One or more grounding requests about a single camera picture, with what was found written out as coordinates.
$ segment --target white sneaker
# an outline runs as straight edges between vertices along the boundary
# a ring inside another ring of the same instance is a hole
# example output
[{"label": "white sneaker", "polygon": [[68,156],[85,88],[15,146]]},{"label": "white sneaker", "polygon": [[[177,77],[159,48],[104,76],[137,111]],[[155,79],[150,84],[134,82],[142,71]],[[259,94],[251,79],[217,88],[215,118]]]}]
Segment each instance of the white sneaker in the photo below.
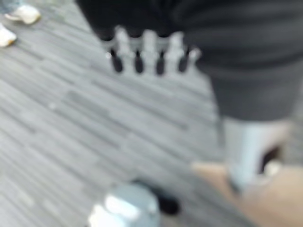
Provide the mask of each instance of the white sneaker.
[{"label": "white sneaker", "polygon": [[25,24],[30,25],[38,21],[41,18],[41,14],[35,7],[23,5],[16,9],[15,12],[5,14],[5,17],[9,20],[23,21]]},{"label": "white sneaker", "polygon": [[16,34],[9,31],[0,23],[0,47],[7,47],[15,42]]}]

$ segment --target leg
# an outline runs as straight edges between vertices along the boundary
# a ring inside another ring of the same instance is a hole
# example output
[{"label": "leg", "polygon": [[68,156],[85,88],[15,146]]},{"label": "leg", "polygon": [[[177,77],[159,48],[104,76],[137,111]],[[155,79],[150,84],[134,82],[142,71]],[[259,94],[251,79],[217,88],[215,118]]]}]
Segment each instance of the leg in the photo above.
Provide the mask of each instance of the leg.
[{"label": "leg", "polygon": [[0,13],[7,14],[14,12],[22,5],[22,0],[0,0]]},{"label": "leg", "polygon": [[[26,24],[32,24],[41,17],[36,8],[26,5],[23,0],[0,0],[0,13],[8,19]],[[0,47],[9,46],[16,39],[17,36],[0,23]]]}]

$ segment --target sweater sleeve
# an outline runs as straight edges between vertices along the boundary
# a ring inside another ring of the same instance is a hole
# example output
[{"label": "sweater sleeve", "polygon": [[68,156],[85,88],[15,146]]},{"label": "sweater sleeve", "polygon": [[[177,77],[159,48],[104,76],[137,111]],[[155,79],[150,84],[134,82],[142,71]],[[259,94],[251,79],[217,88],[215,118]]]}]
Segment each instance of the sweater sleeve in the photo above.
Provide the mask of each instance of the sweater sleeve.
[{"label": "sweater sleeve", "polygon": [[221,114],[246,121],[291,115],[303,76],[303,2],[187,0],[174,5],[184,42],[198,46]]}]

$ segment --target shoe sole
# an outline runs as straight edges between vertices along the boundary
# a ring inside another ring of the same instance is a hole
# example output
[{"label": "shoe sole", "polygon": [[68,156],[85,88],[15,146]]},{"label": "shoe sole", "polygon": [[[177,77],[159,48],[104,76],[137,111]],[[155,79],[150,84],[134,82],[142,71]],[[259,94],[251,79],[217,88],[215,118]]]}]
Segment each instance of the shoe sole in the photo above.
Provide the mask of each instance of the shoe sole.
[{"label": "shoe sole", "polygon": [[41,14],[37,15],[37,17],[33,21],[30,21],[30,22],[26,22],[26,21],[22,20],[19,17],[13,17],[9,14],[5,14],[5,17],[9,20],[12,20],[12,21],[23,21],[27,25],[32,25],[32,24],[38,22],[41,19],[42,15]]},{"label": "shoe sole", "polygon": [[5,46],[1,46],[1,47],[5,48],[5,47],[12,46],[15,43],[16,40],[17,39],[10,39]]}]

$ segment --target shoe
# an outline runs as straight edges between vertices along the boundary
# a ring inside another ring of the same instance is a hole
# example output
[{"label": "shoe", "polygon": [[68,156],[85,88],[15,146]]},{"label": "shoe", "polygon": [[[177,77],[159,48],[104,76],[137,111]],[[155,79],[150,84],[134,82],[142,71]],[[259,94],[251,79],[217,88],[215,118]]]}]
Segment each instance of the shoe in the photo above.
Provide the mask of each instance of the shoe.
[{"label": "shoe", "polygon": [[16,34],[9,31],[0,23],[0,47],[7,47],[12,45],[17,39]]},{"label": "shoe", "polygon": [[5,17],[9,20],[23,21],[25,24],[30,25],[38,21],[41,18],[41,14],[35,7],[23,5],[14,12],[5,14]]}]

